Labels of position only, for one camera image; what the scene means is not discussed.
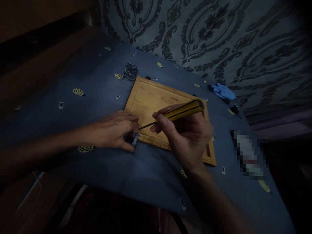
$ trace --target yellow screwdriver handle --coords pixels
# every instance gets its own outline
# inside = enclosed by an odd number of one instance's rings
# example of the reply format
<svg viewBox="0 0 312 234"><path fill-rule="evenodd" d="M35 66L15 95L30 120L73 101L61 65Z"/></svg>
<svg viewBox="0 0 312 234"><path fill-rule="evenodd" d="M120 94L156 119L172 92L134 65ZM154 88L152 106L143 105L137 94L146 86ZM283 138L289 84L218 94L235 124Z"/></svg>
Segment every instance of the yellow screwdriver handle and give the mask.
<svg viewBox="0 0 312 234"><path fill-rule="evenodd" d="M191 100L188 103L183 104L182 106L170 110L164 114L165 117L171 121L183 118L185 116L193 115L199 112L202 112L204 109L204 104L199 99Z"/></svg>

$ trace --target blue tablecloth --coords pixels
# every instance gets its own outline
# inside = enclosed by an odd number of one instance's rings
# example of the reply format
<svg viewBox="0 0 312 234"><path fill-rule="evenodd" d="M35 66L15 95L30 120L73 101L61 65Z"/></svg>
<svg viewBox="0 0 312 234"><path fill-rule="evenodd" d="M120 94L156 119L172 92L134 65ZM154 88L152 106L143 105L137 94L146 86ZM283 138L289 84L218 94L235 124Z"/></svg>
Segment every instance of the blue tablecloth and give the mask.
<svg viewBox="0 0 312 234"><path fill-rule="evenodd" d="M217 160L217 166L209 167L209 171L215 181L241 208L258 232L294 233L293 223L268 168L264 167L267 175L265 182L271 193L267 193L258 181L243 176L230 130L248 132L250 127L242 113L242 119L230 114L228 106L207 89L208 84L214 81L207 79L207 83L203 83L203 78L176 67L172 62L102 35L68 60L67 69L59 73L56 84L42 90L0 124L1 145L74 129L124 109L134 82L116 79L114 75L122 75L127 62L137 65L142 77L157 78L161 84L208 98ZM74 88L83 90L86 96L74 94ZM64 103L63 109L59 108L60 102ZM222 166L226 169L225 175L221 172ZM169 151L148 144L138 142L135 154L121 149L93 149L89 153L79 153L74 148L56 156L45 170L197 217L185 191L189 185L180 173L181 166ZM186 210L182 209L179 198L183 198Z"/></svg>

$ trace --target left hand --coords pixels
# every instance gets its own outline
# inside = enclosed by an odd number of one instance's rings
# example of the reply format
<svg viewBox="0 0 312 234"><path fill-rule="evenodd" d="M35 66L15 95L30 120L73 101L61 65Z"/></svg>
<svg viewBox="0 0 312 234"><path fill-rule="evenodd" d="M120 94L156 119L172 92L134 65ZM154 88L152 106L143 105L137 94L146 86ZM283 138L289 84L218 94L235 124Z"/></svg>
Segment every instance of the left hand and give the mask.
<svg viewBox="0 0 312 234"><path fill-rule="evenodd" d="M130 131L138 131L138 120L138 116L119 110L97 122L76 129L74 135L80 145L122 148L134 152L134 147L126 143L123 137Z"/></svg>

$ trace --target small metal object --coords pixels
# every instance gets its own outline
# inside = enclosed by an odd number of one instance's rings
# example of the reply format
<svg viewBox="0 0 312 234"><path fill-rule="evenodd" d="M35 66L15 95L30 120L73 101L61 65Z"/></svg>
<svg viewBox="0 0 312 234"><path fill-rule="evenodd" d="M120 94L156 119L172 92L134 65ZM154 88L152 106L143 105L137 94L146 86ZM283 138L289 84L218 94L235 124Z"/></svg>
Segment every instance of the small metal object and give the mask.
<svg viewBox="0 0 312 234"><path fill-rule="evenodd" d="M134 75L134 74L130 73L128 69L125 69L122 77L123 77L123 79L127 78L130 81L134 81L136 79L137 75L136 74Z"/></svg>
<svg viewBox="0 0 312 234"><path fill-rule="evenodd" d="M137 69L137 65L131 63L127 63L127 67L129 67L130 69Z"/></svg>
<svg viewBox="0 0 312 234"><path fill-rule="evenodd" d="M124 136L123 140L124 140L125 142L131 144L133 147L135 147L139 135L141 135L141 134L140 134L140 133L135 133L135 132L131 131L131 132L128 132L128 133Z"/></svg>

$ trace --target wallpaper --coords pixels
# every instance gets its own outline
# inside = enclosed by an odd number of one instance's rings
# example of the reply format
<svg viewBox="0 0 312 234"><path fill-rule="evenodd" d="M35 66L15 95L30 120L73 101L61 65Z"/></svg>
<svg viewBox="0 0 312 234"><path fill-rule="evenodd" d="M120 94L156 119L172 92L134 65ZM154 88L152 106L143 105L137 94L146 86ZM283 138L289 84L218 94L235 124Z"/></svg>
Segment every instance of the wallpaper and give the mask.
<svg viewBox="0 0 312 234"><path fill-rule="evenodd" d="M312 102L310 39L276 0L100 0L106 35L232 89L247 117Z"/></svg>

